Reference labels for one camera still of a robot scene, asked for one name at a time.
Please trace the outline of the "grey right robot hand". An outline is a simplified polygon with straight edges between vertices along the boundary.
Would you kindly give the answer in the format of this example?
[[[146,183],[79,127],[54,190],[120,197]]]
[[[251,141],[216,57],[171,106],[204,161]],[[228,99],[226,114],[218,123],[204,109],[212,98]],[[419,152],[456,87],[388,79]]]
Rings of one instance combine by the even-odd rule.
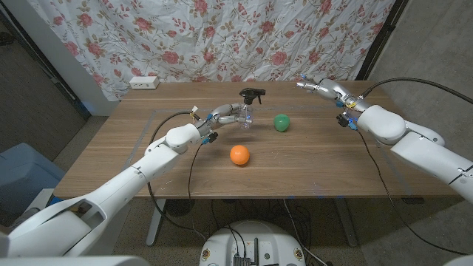
[[[296,85],[301,89],[318,94],[325,100],[334,102],[345,109],[364,112],[371,107],[361,96],[356,96],[340,83],[318,75],[302,75],[302,81]]]

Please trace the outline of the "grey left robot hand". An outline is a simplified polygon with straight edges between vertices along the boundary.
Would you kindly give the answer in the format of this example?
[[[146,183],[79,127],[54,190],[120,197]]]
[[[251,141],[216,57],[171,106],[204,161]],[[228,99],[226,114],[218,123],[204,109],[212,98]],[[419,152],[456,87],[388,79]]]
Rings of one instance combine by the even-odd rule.
[[[242,129],[249,129],[253,123],[253,108],[245,103],[221,105],[196,127],[201,132],[209,132],[231,123],[239,123]]]

